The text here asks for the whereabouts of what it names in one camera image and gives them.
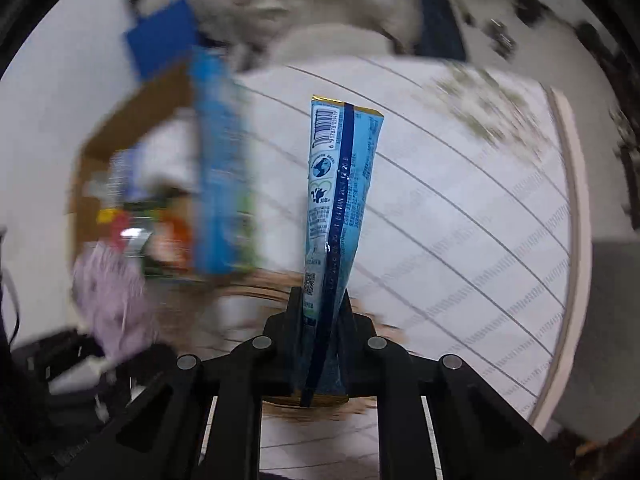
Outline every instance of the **white table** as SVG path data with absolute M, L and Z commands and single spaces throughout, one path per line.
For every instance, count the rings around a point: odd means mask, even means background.
M 262 266 L 302 270 L 310 96 L 385 115 L 348 289 L 405 346 L 457 353 L 541 431 L 584 319 L 590 225 L 584 163 L 564 97 L 492 72 L 549 139 L 540 160 L 478 139 L 423 98 L 448 74 L 420 59 L 344 59 L 241 77 Z

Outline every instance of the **cardboard box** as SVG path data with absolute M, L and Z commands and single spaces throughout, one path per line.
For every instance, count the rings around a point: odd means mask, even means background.
M 109 169 L 111 155 L 133 146 L 157 124 L 169 119 L 176 108 L 189 107 L 193 91 L 186 61 L 148 81 L 100 124 L 79 153 L 71 183 L 72 261 L 86 242 L 108 235 L 108 225 L 96 222 L 100 199 L 89 196 L 87 183 Z

